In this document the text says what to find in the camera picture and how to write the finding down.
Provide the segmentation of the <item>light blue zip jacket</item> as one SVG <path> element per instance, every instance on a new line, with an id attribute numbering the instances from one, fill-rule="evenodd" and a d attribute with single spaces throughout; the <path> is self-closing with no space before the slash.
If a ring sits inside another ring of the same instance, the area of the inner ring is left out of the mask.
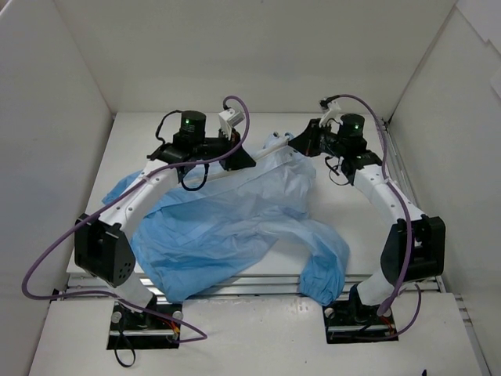
<path id="1" fill-rule="evenodd" d="M 311 161 L 273 136 L 254 157 L 253 168 L 230 175 L 212 165 L 196 192 L 169 191 L 132 235 L 137 263 L 170 301 L 183 302 L 243 272 L 280 240 L 309 250 L 301 294 L 321 305 L 340 296 L 350 250 L 334 228 L 309 216 Z"/>

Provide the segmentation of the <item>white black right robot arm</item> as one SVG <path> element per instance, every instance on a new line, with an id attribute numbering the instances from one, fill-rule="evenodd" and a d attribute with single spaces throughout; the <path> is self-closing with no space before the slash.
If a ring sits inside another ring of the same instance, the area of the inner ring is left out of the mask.
<path id="1" fill-rule="evenodd" d="M 341 160 L 341 173 L 361 192 L 390 230 L 380 256 L 379 269 L 358 284 L 346 304 L 348 317 L 363 323 L 378 308 L 386 313 L 402 286 L 443 273 L 445 223 L 415 206 L 386 173 L 383 161 L 367 147 L 365 119 L 343 114 L 332 132 L 327 117 L 310 120 L 289 145 L 306 157 L 327 154 Z"/>

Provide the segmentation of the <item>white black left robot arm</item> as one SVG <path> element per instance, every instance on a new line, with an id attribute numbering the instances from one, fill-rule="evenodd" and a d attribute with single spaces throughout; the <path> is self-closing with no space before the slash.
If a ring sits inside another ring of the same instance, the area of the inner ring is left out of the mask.
<path id="1" fill-rule="evenodd" d="M 142 219 L 163 195 L 184 183 L 196 161 L 206 165 L 218 161 L 226 171 L 256 165 L 234 129 L 246 120 L 246 115 L 226 107 L 218 118 L 218 135 L 208 137 L 206 115 L 183 111 L 172 141 L 162 142 L 148 155 L 145 168 L 126 189 L 125 198 L 104 209 L 96 219 L 81 215 L 77 220 L 80 229 L 74 234 L 75 264 L 103 280 L 118 298 L 133 304 L 128 319 L 138 328 L 150 327 L 157 318 L 157 300 L 134 271 L 136 257 L 131 239 Z"/>

